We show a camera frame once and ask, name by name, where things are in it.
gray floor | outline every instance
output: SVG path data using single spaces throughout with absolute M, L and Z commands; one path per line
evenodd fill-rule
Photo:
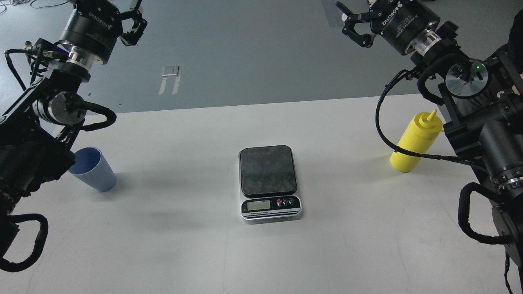
M 129 2 L 113 1 L 122 11 Z M 334 2 L 144 0 L 149 26 L 139 45 L 118 42 L 109 63 L 95 65 L 90 82 L 78 93 L 116 112 L 378 96 L 398 70 L 412 68 L 411 61 L 381 38 L 371 49 L 350 41 L 341 33 Z M 460 27 L 462 50 L 478 59 L 507 42 L 512 18 L 523 7 L 522 0 L 424 3 L 441 23 L 452 20 Z M 367 9 L 365 0 L 345 4 L 354 12 Z M 0 15 L 0 47 L 21 48 L 26 40 L 40 37 L 57 41 L 71 10 L 70 4 L 46 9 L 8 6 Z M 366 24 L 357 29 L 369 30 Z M 14 62 L 27 83 L 26 61 L 16 56 Z M 167 65 L 180 66 L 175 95 L 173 77 L 159 95 Z M 414 82 L 400 83 L 392 92 L 411 93 L 417 93 Z M 0 110 L 20 94 L 5 62 L 0 62 Z

white tabletop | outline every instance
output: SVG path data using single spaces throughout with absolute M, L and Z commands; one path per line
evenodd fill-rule
M 41 213 L 50 231 L 39 261 L 0 273 L 1 293 L 503 293 L 504 248 L 457 226 L 470 168 L 422 160 L 403 174 L 374 127 L 377 99 L 352 98 L 120 114 L 81 133 L 117 174 L 98 193 L 73 176 L 46 183 L 15 212 Z M 399 140 L 419 95 L 383 104 Z M 238 153 L 292 148 L 299 220 L 240 217 Z M 431 153 L 453 155 L 442 134 Z M 496 234 L 486 199 L 471 223 Z M 38 230 L 21 225 L 6 257 L 20 261 Z M 517 268 L 509 273 L 519 292 Z

yellow bottle nozzle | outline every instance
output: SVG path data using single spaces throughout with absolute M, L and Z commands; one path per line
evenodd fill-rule
M 426 129 L 433 129 L 438 128 L 439 120 L 436 120 L 434 118 L 437 118 L 436 113 L 438 112 L 438 109 L 434 109 L 431 113 L 425 112 L 425 114 L 421 115 L 419 117 L 419 124 L 421 127 Z
M 434 116 L 436 116 L 436 113 L 437 113 L 437 112 L 438 112 L 438 109 L 437 109 L 437 108 L 434 109 L 434 111 L 431 112 L 430 115 L 428 115 L 427 120 L 428 120 L 428 121 L 432 121 L 432 119 L 434 118 Z

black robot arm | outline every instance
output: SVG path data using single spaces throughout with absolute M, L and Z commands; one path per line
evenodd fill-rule
M 354 14 L 341 2 L 336 3 L 343 12 L 342 33 L 358 45 L 370 47 L 373 38 L 354 29 L 355 24 L 368 22 L 371 31 L 381 35 L 401 55 L 414 53 L 411 60 L 416 67 L 410 76 L 418 78 L 418 89 L 424 98 L 448 110 L 451 120 L 444 125 L 445 135 L 456 155 L 462 163 L 480 163 L 473 167 L 479 184 L 467 184 L 460 194 L 459 225 L 465 234 L 481 243 L 505 245 L 521 275 L 523 99 L 513 87 L 523 93 L 523 10 L 514 18 L 508 45 L 480 61 L 460 50 L 455 24 L 448 21 L 436 29 L 439 17 L 418 0 L 376 0 L 370 4 L 369 12 Z M 425 86 L 434 75 L 445 80 L 438 86 L 440 96 Z M 471 228 L 468 218 L 473 191 L 490 200 L 499 236 L 481 235 Z
M 5 52 L 9 68 L 24 90 L 0 117 L 0 269 L 8 272 L 19 272 L 38 260 L 48 229 L 40 214 L 10 215 L 16 204 L 41 184 L 58 180 L 74 164 L 71 146 L 80 131 L 98 130 L 116 121 L 113 111 L 84 101 L 76 93 L 80 84 L 89 81 L 94 63 L 107 63 L 118 38 L 127 46 L 136 45 L 147 25 L 141 1 L 134 1 L 132 9 L 123 13 L 107 0 L 69 2 L 74 10 L 60 41 L 39 39 L 34 46 L 26 42 L 24 49 Z M 125 19 L 133 19 L 134 25 L 123 33 Z M 12 53 L 25 54 L 31 65 L 27 88 L 10 61 Z M 87 110 L 106 120 L 85 126 Z M 63 129 L 54 138 L 40 127 L 40 119 Z M 33 253 L 19 263 L 7 261 L 4 255 L 17 235 L 17 223 L 30 220 L 40 223 Z

blue plastic cup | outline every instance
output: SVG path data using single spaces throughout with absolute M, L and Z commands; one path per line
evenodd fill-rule
M 99 192 L 111 190 L 116 184 L 116 175 L 105 160 L 100 149 L 87 147 L 76 151 L 76 163 L 69 172 Z

